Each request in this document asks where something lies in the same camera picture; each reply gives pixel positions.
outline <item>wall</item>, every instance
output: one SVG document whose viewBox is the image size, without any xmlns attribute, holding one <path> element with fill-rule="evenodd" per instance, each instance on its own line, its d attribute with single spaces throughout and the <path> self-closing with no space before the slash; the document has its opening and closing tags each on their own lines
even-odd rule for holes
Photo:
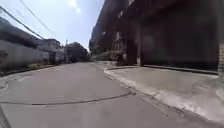
<svg viewBox="0 0 224 128">
<path fill-rule="evenodd" d="M 0 51 L 4 53 L 4 56 L 0 57 L 0 69 L 12 66 L 23 66 L 49 59 L 47 52 L 3 40 L 0 40 Z"/>
<path fill-rule="evenodd" d="M 217 21 L 210 0 L 184 1 L 144 23 L 146 64 L 217 70 Z"/>
</svg>

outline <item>utility pole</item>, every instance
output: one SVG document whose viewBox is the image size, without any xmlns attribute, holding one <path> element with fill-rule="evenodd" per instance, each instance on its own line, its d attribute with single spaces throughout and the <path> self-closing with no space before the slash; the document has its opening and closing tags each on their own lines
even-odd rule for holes
<svg viewBox="0 0 224 128">
<path fill-rule="evenodd" d="M 68 39 L 66 39 L 66 45 L 65 45 L 65 62 L 69 63 L 69 57 L 68 57 Z"/>
</svg>

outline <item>street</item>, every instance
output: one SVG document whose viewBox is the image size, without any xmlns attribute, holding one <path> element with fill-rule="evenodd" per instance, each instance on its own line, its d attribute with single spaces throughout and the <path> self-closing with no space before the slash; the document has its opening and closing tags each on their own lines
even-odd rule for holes
<svg viewBox="0 0 224 128">
<path fill-rule="evenodd" d="M 135 95 L 89 63 L 15 74 L 5 83 L 0 103 L 11 128 L 218 127 Z"/>
</svg>

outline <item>curb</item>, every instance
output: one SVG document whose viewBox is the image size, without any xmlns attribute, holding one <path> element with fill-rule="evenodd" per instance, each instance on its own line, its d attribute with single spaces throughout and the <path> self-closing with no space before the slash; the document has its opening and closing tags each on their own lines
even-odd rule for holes
<svg viewBox="0 0 224 128">
<path fill-rule="evenodd" d="M 158 90 L 156 88 L 148 87 L 144 84 L 140 84 L 136 81 L 117 75 L 111 70 L 104 70 L 104 73 L 111 79 L 117 80 L 126 86 L 140 91 L 145 95 L 152 96 L 154 99 L 170 107 L 196 114 L 209 122 L 224 126 L 224 108 L 222 103 L 219 103 L 216 99 L 206 99 L 207 101 L 211 100 L 209 102 L 214 104 L 214 106 L 206 106 L 205 103 L 209 102 L 200 101 L 200 99 L 198 102 L 198 95 L 192 95 L 189 97 L 177 92 Z"/>
<path fill-rule="evenodd" d="M 2 73 L 0 75 L 0 77 L 8 76 L 8 75 L 15 74 L 15 73 L 22 73 L 22 72 L 34 71 L 34 70 L 39 70 L 39 69 L 44 69 L 44 68 L 50 68 L 50 67 L 55 67 L 55 66 L 49 65 L 49 66 L 44 66 L 44 67 L 40 67 L 40 68 L 27 68 L 27 69 L 15 70 L 15 71 L 11 71 L 11 72 Z"/>
</svg>

